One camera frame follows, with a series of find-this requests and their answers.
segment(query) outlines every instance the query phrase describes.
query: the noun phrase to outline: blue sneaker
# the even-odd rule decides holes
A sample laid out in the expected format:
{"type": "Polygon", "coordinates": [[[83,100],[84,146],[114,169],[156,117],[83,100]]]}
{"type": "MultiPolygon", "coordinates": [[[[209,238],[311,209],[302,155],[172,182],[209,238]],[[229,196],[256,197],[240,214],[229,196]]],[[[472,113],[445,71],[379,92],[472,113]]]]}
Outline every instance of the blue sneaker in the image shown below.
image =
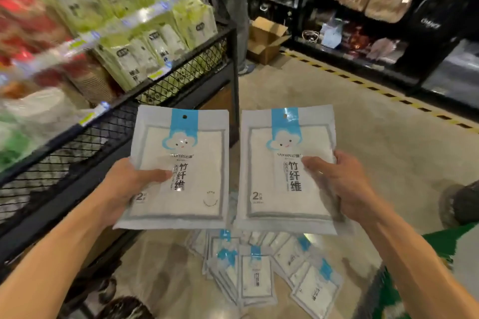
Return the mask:
{"type": "Polygon", "coordinates": [[[238,71],[239,76],[244,76],[245,74],[250,74],[254,71],[256,65],[254,63],[245,64],[242,70],[238,71]]]}

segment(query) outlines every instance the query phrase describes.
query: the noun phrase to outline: black metal mesh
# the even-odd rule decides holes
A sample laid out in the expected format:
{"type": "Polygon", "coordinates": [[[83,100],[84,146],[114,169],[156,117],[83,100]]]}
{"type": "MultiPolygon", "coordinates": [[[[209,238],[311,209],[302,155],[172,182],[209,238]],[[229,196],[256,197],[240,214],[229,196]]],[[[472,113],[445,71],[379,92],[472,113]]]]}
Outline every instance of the black metal mesh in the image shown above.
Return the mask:
{"type": "Polygon", "coordinates": [[[138,102],[168,106],[169,100],[188,88],[189,84],[225,64],[226,47],[227,38],[224,37],[136,97],[137,101],[128,101],[108,116],[99,117],[94,125],[74,140],[0,187],[0,234],[24,214],[47,202],[52,197],[48,189],[67,177],[85,173],[88,170],[87,159],[97,158],[102,153],[107,155],[111,149],[130,139],[138,102]]]}

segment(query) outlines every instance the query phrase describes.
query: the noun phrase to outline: concrete floor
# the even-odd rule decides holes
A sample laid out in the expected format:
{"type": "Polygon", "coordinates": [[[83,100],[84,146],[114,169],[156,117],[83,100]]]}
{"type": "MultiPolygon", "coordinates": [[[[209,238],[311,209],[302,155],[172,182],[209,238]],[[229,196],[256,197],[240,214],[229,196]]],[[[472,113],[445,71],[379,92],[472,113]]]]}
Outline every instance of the concrete floor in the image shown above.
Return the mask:
{"type": "MultiPolygon", "coordinates": [[[[271,65],[258,66],[241,77],[239,87],[242,109],[332,104],[338,147],[362,161],[377,191],[421,234],[442,229],[438,214],[442,192],[479,177],[477,133],[305,62],[279,56],[271,65]]],[[[231,150],[230,161],[230,187],[237,189],[238,144],[231,150]]],[[[117,270],[117,295],[137,296],[158,318],[239,319],[245,315],[228,304],[213,281],[203,278],[201,261],[181,246],[186,234],[182,230],[142,234],[117,270]]],[[[332,267],[345,280],[329,318],[351,318],[380,266],[377,251],[361,228],[354,236],[310,238],[325,249],[332,267]]],[[[278,276],[275,288],[278,305],[251,308],[249,316],[309,317],[289,298],[290,289],[278,276]]]]}

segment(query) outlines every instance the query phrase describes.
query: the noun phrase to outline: yellow and black striped tape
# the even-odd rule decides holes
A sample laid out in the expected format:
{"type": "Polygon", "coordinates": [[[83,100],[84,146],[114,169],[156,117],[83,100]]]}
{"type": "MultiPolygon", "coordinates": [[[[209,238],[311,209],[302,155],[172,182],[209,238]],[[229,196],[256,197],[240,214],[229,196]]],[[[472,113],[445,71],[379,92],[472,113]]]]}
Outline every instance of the yellow and black striped tape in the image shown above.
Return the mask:
{"type": "Polygon", "coordinates": [[[447,113],[440,112],[440,111],[434,111],[434,110],[432,110],[428,107],[425,107],[421,104],[418,104],[418,102],[416,100],[415,101],[410,101],[409,99],[404,98],[404,96],[396,96],[393,93],[390,93],[390,92],[382,90],[381,88],[378,88],[377,87],[378,85],[372,84],[370,81],[365,80],[365,79],[363,79],[359,76],[353,75],[349,72],[340,70],[340,69],[335,68],[335,67],[321,65],[321,62],[318,62],[318,61],[306,60],[305,58],[303,58],[301,56],[296,56],[295,54],[293,54],[289,51],[286,51],[286,50],[281,51],[281,53],[285,56],[296,58],[297,60],[299,60],[301,62],[308,63],[309,65],[311,65],[313,67],[316,67],[316,68],[319,68],[322,71],[326,71],[326,72],[330,72],[332,74],[338,75],[338,76],[344,78],[345,80],[356,83],[357,85],[359,85],[361,87],[367,88],[368,90],[371,90],[371,91],[374,91],[374,92],[377,92],[377,93],[380,93],[381,95],[386,96],[393,101],[401,102],[401,103],[403,103],[405,105],[408,105],[410,107],[414,107],[417,110],[421,110],[422,112],[426,112],[430,115],[439,117],[442,121],[445,121],[449,124],[456,125],[456,126],[459,126],[459,127],[463,128],[467,131],[471,131],[471,132],[474,132],[476,134],[479,134],[479,129],[478,128],[473,127],[473,126],[471,126],[469,124],[466,124],[464,122],[458,121],[457,118],[453,115],[449,115],[447,113]]]}

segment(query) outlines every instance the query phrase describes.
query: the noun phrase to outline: right hand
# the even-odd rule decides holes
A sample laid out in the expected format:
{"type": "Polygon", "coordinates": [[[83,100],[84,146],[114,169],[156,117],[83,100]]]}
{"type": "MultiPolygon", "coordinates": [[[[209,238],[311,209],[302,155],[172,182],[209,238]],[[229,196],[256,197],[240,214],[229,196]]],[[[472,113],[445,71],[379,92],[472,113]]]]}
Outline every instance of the right hand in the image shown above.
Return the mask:
{"type": "Polygon", "coordinates": [[[385,205],[366,177],[358,159],[336,150],[337,164],[331,164],[319,157],[305,156],[304,166],[311,171],[321,172],[341,198],[341,212],[359,223],[368,222],[377,208],[385,205]]]}

